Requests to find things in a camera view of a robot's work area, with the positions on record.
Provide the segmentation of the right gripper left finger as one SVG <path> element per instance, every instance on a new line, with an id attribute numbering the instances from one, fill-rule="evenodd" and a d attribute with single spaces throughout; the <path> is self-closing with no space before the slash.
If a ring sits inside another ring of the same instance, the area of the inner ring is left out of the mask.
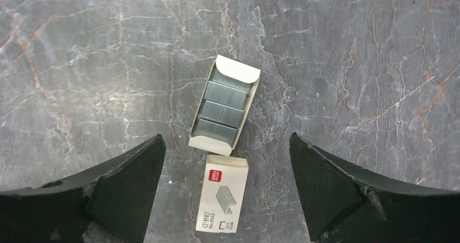
<path id="1" fill-rule="evenodd" d="M 91 225 L 143 242 L 165 152 L 155 135 L 77 174 L 1 192 L 1 242 L 83 242 Z"/>

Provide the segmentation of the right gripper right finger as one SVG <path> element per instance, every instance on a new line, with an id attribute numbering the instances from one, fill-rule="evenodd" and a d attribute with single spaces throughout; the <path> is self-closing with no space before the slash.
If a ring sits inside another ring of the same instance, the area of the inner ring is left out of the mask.
<path id="1" fill-rule="evenodd" d="M 290 159 L 312 242 L 459 242 L 459 192 L 395 180 L 296 133 Z"/>

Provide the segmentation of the staple box grey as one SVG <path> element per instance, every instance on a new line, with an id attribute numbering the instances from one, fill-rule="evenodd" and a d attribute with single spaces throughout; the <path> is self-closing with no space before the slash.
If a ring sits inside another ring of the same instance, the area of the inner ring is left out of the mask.
<path id="1" fill-rule="evenodd" d="M 210 68 L 188 145 L 229 156 L 238 143 L 260 76 L 260 69 L 218 55 Z"/>

